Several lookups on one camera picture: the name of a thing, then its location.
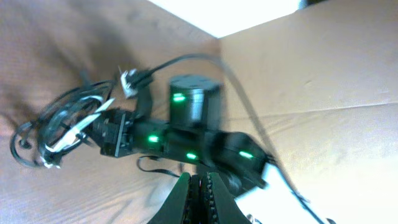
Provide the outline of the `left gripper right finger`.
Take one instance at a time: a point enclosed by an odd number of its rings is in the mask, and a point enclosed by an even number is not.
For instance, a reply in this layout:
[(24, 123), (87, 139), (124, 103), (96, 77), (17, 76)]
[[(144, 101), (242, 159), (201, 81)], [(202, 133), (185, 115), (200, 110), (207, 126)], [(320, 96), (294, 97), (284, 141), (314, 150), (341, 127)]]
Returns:
[(215, 172), (206, 175), (205, 211), (208, 223), (211, 224), (251, 224)]

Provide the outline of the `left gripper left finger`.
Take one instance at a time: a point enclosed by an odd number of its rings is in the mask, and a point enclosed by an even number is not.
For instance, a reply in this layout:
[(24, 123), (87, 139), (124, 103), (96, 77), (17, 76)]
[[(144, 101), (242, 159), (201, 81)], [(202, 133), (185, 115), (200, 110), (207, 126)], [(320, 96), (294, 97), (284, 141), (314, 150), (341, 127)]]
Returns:
[(190, 194), (191, 175), (183, 173), (174, 185), (159, 211), (148, 224), (181, 224), (185, 219), (185, 209)]

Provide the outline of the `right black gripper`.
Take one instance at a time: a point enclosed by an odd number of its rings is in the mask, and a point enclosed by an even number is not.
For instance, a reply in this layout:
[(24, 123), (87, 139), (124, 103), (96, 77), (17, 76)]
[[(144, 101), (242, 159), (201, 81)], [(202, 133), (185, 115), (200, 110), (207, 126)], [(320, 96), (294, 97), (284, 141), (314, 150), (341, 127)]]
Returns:
[(101, 113), (88, 126), (88, 135), (100, 147), (100, 154), (108, 157), (124, 157), (134, 154), (130, 128), (134, 112), (119, 108)]

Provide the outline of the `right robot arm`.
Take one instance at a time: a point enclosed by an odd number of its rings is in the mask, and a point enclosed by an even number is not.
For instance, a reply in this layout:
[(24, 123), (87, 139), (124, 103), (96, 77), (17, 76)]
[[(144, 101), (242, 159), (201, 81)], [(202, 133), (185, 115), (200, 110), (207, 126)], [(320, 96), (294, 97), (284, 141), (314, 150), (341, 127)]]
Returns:
[(169, 82), (169, 119), (151, 117), (151, 78), (128, 79), (137, 97), (134, 111), (103, 112), (86, 131), (108, 157), (144, 154), (193, 164), (201, 173), (217, 172), (235, 197), (264, 188), (271, 157), (242, 132), (226, 132), (221, 123), (221, 83), (202, 75), (177, 75)]

